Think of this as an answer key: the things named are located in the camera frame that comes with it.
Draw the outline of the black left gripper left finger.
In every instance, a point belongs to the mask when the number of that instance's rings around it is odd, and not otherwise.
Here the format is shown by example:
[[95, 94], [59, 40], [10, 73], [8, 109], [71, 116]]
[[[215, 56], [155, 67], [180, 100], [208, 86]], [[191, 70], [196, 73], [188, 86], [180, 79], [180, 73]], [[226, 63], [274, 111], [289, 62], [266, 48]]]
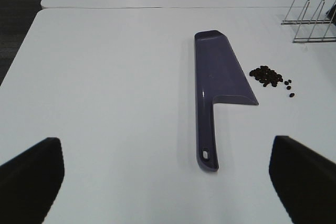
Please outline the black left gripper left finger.
[[43, 223], [65, 176], [60, 139], [48, 137], [1, 165], [1, 223]]

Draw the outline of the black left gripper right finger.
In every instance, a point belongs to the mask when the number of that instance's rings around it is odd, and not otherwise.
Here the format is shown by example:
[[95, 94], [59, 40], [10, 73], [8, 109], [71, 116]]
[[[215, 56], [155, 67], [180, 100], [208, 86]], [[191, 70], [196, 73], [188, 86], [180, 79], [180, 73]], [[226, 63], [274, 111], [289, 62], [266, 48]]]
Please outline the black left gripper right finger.
[[289, 136], [276, 136], [272, 185], [292, 223], [335, 223], [335, 163]]

